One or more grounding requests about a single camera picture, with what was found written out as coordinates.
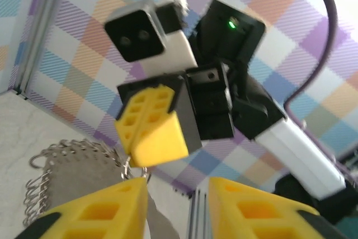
yellow rubber pad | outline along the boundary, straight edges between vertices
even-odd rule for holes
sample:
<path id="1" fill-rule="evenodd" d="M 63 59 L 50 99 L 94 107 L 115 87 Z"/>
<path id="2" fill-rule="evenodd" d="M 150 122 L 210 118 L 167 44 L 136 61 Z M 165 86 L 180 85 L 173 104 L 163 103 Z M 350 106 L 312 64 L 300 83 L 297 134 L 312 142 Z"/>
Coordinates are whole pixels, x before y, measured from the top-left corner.
<path id="1" fill-rule="evenodd" d="M 143 239 L 148 190 L 136 178 L 60 205 L 62 216 L 41 239 Z"/>
<path id="2" fill-rule="evenodd" d="M 115 122 L 133 166 L 151 167 L 188 156 L 177 114 L 167 112 L 174 95 L 174 90 L 164 85 L 146 88 L 129 100 Z"/>
<path id="3" fill-rule="evenodd" d="M 308 205 L 212 177 L 209 210 L 213 239 L 323 239 L 296 211 Z"/>

white arm segment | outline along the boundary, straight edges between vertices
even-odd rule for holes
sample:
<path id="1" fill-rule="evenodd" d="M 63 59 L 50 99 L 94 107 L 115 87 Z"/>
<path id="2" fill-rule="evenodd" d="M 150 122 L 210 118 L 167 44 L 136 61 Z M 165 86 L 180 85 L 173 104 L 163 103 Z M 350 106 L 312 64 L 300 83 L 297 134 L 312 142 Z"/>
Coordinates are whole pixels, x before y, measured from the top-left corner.
<path id="1" fill-rule="evenodd" d="M 282 119 L 255 138 L 279 159 L 313 197 L 321 200 L 344 189 L 344 176 L 290 119 Z"/>
<path id="2" fill-rule="evenodd" d="M 182 30 L 167 34 L 165 38 L 164 53 L 139 61 L 148 78 L 197 67 L 189 41 Z"/>

gray fabric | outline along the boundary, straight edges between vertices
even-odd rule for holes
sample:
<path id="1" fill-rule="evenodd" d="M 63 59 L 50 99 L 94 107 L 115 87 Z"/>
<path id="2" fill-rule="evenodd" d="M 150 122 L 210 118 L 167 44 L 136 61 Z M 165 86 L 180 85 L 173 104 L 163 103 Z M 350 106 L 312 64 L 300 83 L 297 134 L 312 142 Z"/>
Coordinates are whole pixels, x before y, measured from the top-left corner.
<path id="1" fill-rule="evenodd" d="M 156 203 L 148 193 L 147 221 L 150 239 L 180 239 L 172 223 L 158 211 Z"/>

checkered backdrop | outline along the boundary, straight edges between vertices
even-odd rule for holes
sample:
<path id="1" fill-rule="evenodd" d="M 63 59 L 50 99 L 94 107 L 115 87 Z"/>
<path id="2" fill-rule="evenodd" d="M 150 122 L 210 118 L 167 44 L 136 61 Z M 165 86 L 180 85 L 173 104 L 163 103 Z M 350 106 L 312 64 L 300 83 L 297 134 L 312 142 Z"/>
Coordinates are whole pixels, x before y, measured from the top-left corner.
<path id="1" fill-rule="evenodd" d="M 15 59 L 10 57 L 10 46 L 12 43 L 15 26 L 18 23 L 18 12 L 21 0 L 0 0 L 0 93 L 8 89 L 9 76 L 5 72 L 12 72 Z"/>
<path id="2" fill-rule="evenodd" d="M 118 143 L 113 122 L 121 107 L 116 86 L 143 78 L 123 60 L 102 29 L 114 9 L 135 0 L 60 0 L 30 99 L 109 145 Z M 188 0 L 190 33 L 210 0 Z M 322 52 L 327 18 L 322 0 L 222 0 L 262 19 L 267 34 L 250 73 L 282 103 L 302 83 Z M 328 148 L 339 154 L 358 138 L 358 0 L 336 0 L 340 28 L 328 66 L 292 107 Z M 190 157 L 154 172 L 189 191 L 209 176 L 272 190 L 286 168 L 240 133 L 206 143 Z"/>

green led light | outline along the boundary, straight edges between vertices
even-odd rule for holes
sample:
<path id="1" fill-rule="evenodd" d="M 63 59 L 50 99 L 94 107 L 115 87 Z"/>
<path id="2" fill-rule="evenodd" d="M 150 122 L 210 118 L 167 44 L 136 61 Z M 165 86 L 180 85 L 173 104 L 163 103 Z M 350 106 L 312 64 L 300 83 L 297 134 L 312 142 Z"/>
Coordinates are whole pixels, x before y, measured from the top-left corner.
<path id="1" fill-rule="evenodd" d="M 230 26 L 232 29 L 235 29 L 235 28 L 236 28 L 236 25 L 235 25 L 233 22 L 231 22 L 231 21 L 229 21 L 229 26 Z"/>

